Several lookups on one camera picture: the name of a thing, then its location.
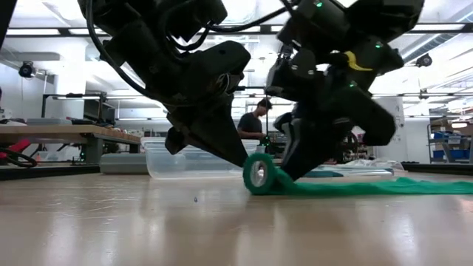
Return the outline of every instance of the red object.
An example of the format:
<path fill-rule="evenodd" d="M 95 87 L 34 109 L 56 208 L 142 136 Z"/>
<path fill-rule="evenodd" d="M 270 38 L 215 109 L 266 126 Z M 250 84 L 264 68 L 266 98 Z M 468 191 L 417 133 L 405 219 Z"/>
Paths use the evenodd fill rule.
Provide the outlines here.
<path fill-rule="evenodd" d="M 20 142 L 18 142 L 17 144 L 11 145 L 10 147 L 8 147 L 8 149 L 11 151 L 22 152 L 26 148 L 28 148 L 29 145 L 31 145 L 31 142 L 29 140 L 20 140 Z M 0 159 L 6 159 L 6 158 L 7 158 L 7 154 L 0 152 Z"/>

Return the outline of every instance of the floor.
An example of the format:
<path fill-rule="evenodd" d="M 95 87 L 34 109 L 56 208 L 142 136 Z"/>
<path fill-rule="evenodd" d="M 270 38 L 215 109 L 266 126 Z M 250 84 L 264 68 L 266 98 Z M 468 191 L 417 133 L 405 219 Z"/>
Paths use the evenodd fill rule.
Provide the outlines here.
<path fill-rule="evenodd" d="M 239 179 L 89 174 L 0 183 L 0 228 L 1 266 L 473 265 L 468 196 L 251 197 Z"/>

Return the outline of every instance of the person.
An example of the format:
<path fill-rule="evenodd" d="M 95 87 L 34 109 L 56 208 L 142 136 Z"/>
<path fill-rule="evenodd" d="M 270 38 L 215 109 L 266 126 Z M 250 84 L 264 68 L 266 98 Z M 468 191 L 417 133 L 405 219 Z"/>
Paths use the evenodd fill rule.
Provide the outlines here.
<path fill-rule="evenodd" d="M 262 131 L 262 123 L 259 117 L 265 116 L 269 110 L 273 108 L 273 104 L 267 100 L 261 100 L 256 109 L 252 112 L 244 114 L 238 122 L 238 134 L 242 139 L 261 140 L 265 137 Z"/>

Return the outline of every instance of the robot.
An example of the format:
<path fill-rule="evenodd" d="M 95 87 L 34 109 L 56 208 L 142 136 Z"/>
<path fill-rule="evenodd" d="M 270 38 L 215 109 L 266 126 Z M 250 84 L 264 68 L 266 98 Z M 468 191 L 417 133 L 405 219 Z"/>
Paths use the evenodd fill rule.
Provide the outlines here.
<path fill-rule="evenodd" d="M 348 8 L 335 0 L 281 1 L 284 8 L 234 28 L 217 26 L 227 16 L 221 0 L 78 3 L 101 58 L 131 87 L 168 109 L 173 125 L 166 138 L 169 152 L 192 145 L 237 166 L 248 155 L 231 118 L 231 103 L 251 55 L 234 41 L 191 51 L 210 30 L 236 32 L 289 12 L 277 35 L 285 52 L 271 68 L 265 91 L 296 102 L 274 126 L 288 138 L 281 170 L 297 180 L 330 159 L 354 126 L 366 132 L 367 145 L 390 142 L 394 118 L 371 99 L 368 89 L 378 75 L 404 65 L 388 43 L 416 25 L 423 0 L 359 0 Z M 94 24 L 112 39 L 102 44 Z M 195 44 L 185 47 L 175 41 L 190 41 L 202 28 Z M 124 63 L 146 88 L 120 69 Z M 322 72 L 320 64 L 330 66 Z"/>

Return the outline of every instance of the green tape roll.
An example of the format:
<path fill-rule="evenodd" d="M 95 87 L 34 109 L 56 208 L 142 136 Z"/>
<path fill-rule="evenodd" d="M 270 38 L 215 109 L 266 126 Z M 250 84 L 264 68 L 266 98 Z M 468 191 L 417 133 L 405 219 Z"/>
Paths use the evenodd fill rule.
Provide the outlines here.
<path fill-rule="evenodd" d="M 258 173 L 265 169 L 264 178 Z M 471 182 L 416 181 L 406 177 L 396 181 L 372 183 L 304 183 L 293 182 L 270 155 L 252 154 L 243 167 L 243 180 L 253 195 L 305 195 L 305 196 L 353 196 L 353 195 L 415 195 L 415 194 L 473 194 Z"/>
<path fill-rule="evenodd" d="M 256 182 L 255 175 L 259 170 L 259 167 L 264 164 L 265 168 L 265 180 Z M 252 154 L 243 166 L 243 181 L 245 182 L 246 188 L 253 195 L 268 195 L 273 194 L 272 188 L 276 181 L 276 166 L 273 163 L 273 159 L 268 154 Z"/>

